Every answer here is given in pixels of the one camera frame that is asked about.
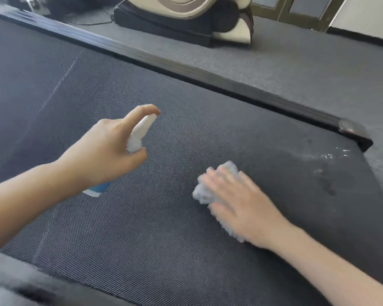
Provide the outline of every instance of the treadmill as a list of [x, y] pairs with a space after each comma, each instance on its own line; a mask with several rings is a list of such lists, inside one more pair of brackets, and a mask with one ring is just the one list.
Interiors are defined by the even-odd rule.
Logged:
[[228, 160], [292, 223], [383, 283], [383, 192], [363, 126], [0, 10], [0, 182], [144, 103], [162, 111], [144, 138], [147, 161], [99, 198], [77, 195], [26, 226], [0, 250], [0, 290], [41, 305], [329, 305], [193, 200], [197, 176]]

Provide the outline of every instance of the hand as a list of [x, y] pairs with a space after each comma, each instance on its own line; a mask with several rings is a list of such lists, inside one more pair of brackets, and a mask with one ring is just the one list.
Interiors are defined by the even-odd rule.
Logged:
[[226, 168], [219, 168], [219, 172], [208, 169], [202, 177], [203, 183], [228, 204], [211, 203], [212, 214], [246, 241], [272, 250], [273, 241], [294, 226], [246, 174], [240, 172], [237, 180]]
[[73, 144], [55, 163], [68, 171], [77, 184], [87, 188], [112, 181], [142, 164], [146, 150], [129, 154], [126, 144], [143, 117], [160, 114], [152, 105], [136, 107], [123, 119], [102, 119]]

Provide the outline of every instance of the stain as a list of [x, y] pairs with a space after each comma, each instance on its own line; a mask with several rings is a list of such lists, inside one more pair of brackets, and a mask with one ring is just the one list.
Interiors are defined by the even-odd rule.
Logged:
[[333, 197], [336, 195], [336, 190], [333, 188], [333, 184], [329, 179], [320, 176], [318, 177], [317, 182], [321, 186], [322, 190], [324, 190], [328, 195]]

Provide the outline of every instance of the gray carpet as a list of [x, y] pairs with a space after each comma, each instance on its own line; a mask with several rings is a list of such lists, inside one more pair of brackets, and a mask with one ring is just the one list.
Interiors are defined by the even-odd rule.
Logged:
[[[108, 15], [75, 19], [91, 23], [107, 21]], [[365, 155], [383, 187], [383, 48], [265, 18], [254, 20], [249, 48], [205, 48], [115, 24], [79, 27], [362, 123], [374, 140]]]

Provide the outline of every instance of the baseboard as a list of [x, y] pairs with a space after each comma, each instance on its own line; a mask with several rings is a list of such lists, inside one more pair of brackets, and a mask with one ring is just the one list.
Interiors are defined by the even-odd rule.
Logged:
[[366, 42], [366, 43], [370, 43], [370, 44], [374, 44], [374, 45], [378, 45], [378, 46], [383, 47], [383, 39], [381, 39], [380, 37], [374, 37], [374, 36], [370, 36], [370, 35], [361, 34], [358, 32], [334, 28], [334, 27], [329, 27], [327, 29], [326, 33], [340, 35], [343, 37], [347, 37], [349, 39], [362, 41], [362, 42]]

